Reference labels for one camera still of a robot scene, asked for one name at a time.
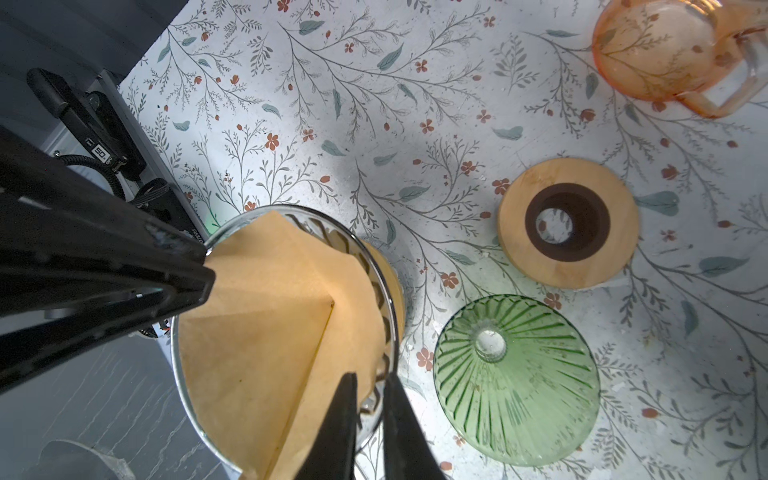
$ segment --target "black cable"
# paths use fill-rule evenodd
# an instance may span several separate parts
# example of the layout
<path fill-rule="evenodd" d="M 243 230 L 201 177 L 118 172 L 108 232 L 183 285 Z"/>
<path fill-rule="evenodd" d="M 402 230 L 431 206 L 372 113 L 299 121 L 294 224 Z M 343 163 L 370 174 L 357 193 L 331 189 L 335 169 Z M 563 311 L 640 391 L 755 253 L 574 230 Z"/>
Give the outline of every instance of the black cable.
<path fill-rule="evenodd" d="M 120 200 L 125 200 L 125 192 L 123 192 L 118 176 L 102 161 L 92 157 L 85 157 L 84 155 L 61 155 L 58 159 L 67 166 L 81 165 L 96 170 L 107 181 L 112 189 L 112 193 Z"/>
<path fill-rule="evenodd" d="M 141 205 L 148 204 L 152 200 L 157 200 L 158 198 L 165 195 L 169 190 L 170 185 L 168 182 L 162 178 L 155 178 L 154 180 L 145 184 L 136 193 L 136 197 L 128 203 L 134 205 L 135 207 L 140 207 Z"/>

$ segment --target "orange glass pitcher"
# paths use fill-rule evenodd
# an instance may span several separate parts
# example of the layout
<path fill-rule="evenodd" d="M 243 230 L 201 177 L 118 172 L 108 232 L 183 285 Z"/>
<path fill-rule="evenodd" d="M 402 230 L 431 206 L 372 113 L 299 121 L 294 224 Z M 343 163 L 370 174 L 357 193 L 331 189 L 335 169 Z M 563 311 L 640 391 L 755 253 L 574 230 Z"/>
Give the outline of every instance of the orange glass pitcher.
<path fill-rule="evenodd" d="M 702 117 L 720 118 L 768 84 L 766 27 L 768 2 L 612 0 L 594 28 L 592 53 L 620 92 L 678 100 Z M 714 87 L 743 61 L 741 86 L 719 104 L 705 95 L 722 91 Z"/>

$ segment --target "floral pattern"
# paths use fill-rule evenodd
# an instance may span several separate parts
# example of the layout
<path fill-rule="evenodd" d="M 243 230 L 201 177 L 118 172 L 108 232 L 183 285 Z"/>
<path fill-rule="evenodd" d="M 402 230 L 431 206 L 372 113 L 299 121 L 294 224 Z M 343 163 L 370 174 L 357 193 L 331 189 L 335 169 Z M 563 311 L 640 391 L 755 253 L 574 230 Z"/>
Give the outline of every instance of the floral pattern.
<path fill-rule="evenodd" d="M 210 231 L 304 204 L 393 261 L 399 375 L 447 476 L 766 478 L 768 92 L 715 121 L 624 96 L 589 48 L 606 4 L 191 0 L 121 93 Z M 612 169 L 641 212 L 634 257 L 593 289 L 539 285 L 498 243 L 502 195 L 562 156 Z M 437 336 L 493 293 L 557 309 L 597 363 L 597 424 L 553 465 L 485 457 L 438 407 Z M 356 478 L 383 476 L 381 448 L 378 433 Z"/>

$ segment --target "wooden coaster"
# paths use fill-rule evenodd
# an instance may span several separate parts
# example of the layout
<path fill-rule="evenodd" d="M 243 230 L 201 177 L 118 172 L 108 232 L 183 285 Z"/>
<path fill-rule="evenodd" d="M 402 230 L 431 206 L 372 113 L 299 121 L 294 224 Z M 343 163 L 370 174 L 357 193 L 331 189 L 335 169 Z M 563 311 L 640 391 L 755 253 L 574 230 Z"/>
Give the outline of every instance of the wooden coaster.
<path fill-rule="evenodd" d="M 573 231 L 562 243 L 538 234 L 543 210 L 563 210 Z M 634 198 L 606 167 L 577 158 L 555 158 L 527 169 L 509 187 L 498 209 L 498 239 L 512 263 L 547 285 L 579 289 L 619 272 L 640 233 Z"/>

